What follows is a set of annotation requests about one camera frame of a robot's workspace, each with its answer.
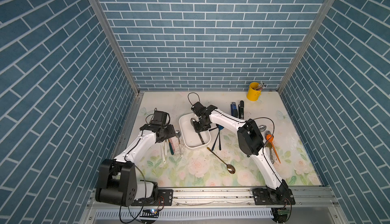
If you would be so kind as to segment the silver spoon marbled handle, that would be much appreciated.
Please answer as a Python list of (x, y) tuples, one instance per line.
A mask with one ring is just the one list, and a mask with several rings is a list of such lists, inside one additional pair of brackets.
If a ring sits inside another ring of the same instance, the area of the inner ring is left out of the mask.
[(198, 134), (198, 136), (199, 136), (199, 138), (200, 138), (200, 140), (201, 140), (201, 143), (202, 143), (203, 145), (205, 145), (205, 142), (204, 142), (204, 140), (203, 140), (203, 137), (201, 136), (199, 130), (197, 129), (196, 123), (197, 123), (197, 121), (196, 121), (194, 118), (191, 118), (191, 125), (193, 126), (195, 132)]

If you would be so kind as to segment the teal handled spoon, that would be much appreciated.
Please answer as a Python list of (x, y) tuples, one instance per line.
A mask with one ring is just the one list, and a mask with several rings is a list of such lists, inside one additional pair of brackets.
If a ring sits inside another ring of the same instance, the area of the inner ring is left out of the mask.
[(258, 128), (259, 128), (259, 130), (260, 130), (261, 133), (262, 133), (262, 132), (265, 132), (265, 131), (267, 130), (267, 126), (264, 125), (264, 124), (259, 125)]

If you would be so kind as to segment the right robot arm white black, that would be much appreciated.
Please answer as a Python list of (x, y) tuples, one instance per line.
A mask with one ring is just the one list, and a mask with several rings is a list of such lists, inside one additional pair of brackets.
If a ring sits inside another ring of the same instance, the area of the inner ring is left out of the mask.
[(253, 119), (238, 119), (213, 105), (205, 107), (200, 102), (193, 104), (191, 110), (198, 117), (198, 120), (193, 123), (196, 133), (209, 130), (212, 123), (234, 132), (238, 138), (239, 148), (255, 161), (264, 177), (267, 188), (270, 191), (279, 191), (280, 195), (288, 190), (288, 185), (271, 164), (265, 150), (263, 135)]

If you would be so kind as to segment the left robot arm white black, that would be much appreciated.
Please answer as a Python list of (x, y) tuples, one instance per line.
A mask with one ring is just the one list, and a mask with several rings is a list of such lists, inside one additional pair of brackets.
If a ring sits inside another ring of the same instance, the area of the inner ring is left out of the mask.
[(148, 149), (175, 136), (174, 126), (145, 124), (135, 140), (113, 159), (105, 159), (99, 168), (95, 200), (129, 207), (151, 205), (157, 201), (158, 184), (137, 180), (136, 170)]

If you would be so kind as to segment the white plastic storage box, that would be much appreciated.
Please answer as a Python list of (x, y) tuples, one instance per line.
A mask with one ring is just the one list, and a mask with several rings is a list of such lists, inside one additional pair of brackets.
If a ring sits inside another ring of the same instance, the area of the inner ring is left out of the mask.
[(195, 132), (194, 127), (191, 125), (192, 118), (197, 119), (197, 116), (193, 113), (182, 115), (179, 118), (179, 126), (185, 146), (189, 150), (199, 150), (209, 145), (211, 142), (211, 134), (208, 130), (200, 132), (201, 138), (203, 139), (202, 142), (198, 133)]

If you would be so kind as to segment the white plastic spoon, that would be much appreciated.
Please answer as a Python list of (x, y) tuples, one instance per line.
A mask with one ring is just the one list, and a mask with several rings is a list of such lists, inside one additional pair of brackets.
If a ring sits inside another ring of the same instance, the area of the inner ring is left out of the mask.
[(167, 141), (163, 142), (161, 144), (161, 158), (162, 158), (162, 163), (165, 164), (166, 163), (166, 155), (168, 153), (167, 151)]

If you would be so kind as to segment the gold long spoon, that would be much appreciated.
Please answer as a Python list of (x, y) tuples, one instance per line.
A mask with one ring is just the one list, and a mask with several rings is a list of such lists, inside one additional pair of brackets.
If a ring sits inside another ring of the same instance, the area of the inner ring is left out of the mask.
[(233, 165), (231, 164), (227, 164), (224, 160), (222, 160), (216, 153), (214, 153), (209, 147), (207, 147), (207, 149), (214, 155), (216, 156), (222, 163), (224, 163), (226, 165), (226, 169), (228, 170), (228, 172), (230, 174), (235, 174), (236, 173), (236, 169)]

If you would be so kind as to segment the orange plastic spoon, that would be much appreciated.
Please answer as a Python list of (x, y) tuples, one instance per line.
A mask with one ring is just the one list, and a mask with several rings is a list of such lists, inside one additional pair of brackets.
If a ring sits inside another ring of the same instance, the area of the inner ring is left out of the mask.
[(275, 162), (281, 163), (280, 158), (278, 156), (278, 153), (276, 151), (276, 147), (274, 146), (273, 141), (274, 141), (274, 136), (269, 131), (267, 131), (266, 132), (266, 146), (267, 147), (270, 147), (270, 146), (273, 147)]

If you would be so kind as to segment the blue stapler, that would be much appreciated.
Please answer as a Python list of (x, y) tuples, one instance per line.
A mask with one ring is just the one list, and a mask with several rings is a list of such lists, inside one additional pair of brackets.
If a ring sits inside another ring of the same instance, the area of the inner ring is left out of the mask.
[(231, 103), (231, 115), (235, 118), (239, 117), (238, 109), (235, 102)]

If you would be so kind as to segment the black stapler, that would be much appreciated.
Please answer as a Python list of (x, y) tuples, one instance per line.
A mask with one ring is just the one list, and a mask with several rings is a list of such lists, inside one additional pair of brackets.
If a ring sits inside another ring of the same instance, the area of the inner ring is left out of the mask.
[(240, 101), (238, 106), (239, 118), (244, 119), (244, 101)]

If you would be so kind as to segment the yellow pen cup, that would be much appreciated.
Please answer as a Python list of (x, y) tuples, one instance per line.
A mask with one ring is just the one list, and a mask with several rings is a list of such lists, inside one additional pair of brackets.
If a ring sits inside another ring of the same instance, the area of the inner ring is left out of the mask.
[(259, 86), (259, 83), (257, 82), (252, 82), (250, 83), (249, 85), (249, 89), (248, 89), (248, 92), (247, 92), (247, 99), (249, 101), (257, 101), (261, 95), (261, 91), (260, 90), (257, 90), (257, 87)]

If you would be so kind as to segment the green handled spoon left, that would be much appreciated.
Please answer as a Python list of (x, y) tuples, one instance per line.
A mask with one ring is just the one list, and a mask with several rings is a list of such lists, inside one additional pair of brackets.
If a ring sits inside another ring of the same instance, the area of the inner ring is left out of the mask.
[(171, 155), (174, 155), (174, 148), (173, 148), (171, 139), (167, 140), (167, 144), (168, 144), (169, 151), (170, 151)]

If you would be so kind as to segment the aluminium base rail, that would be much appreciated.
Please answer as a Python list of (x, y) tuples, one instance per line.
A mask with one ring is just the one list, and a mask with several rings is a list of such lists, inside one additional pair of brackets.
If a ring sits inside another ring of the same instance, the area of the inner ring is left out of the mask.
[[(164, 208), (253, 208), (289, 207), (288, 201), (281, 205), (270, 204), (263, 198), (255, 197), (253, 187), (173, 187), (173, 193), (157, 202)], [(293, 207), (337, 207), (339, 203), (327, 186), (291, 186), (294, 197)]]

